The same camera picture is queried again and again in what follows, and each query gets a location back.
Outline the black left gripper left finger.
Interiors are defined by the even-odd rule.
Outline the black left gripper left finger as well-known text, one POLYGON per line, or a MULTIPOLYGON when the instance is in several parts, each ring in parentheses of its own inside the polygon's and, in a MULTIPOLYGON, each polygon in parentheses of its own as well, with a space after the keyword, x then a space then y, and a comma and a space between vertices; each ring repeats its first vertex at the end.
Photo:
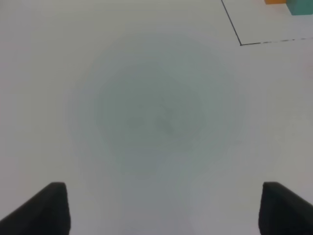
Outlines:
POLYGON ((68 235, 71 217, 67 187, 52 182, 0 221, 2 235, 68 235))

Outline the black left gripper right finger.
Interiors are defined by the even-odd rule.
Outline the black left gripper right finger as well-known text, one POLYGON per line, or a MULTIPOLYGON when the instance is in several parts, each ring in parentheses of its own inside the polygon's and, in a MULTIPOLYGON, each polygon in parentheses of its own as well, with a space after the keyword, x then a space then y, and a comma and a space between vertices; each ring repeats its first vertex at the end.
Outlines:
POLYGON ((278 182, 264 182, 258 226, 261 235, 311 235, 313 206, 278 182))

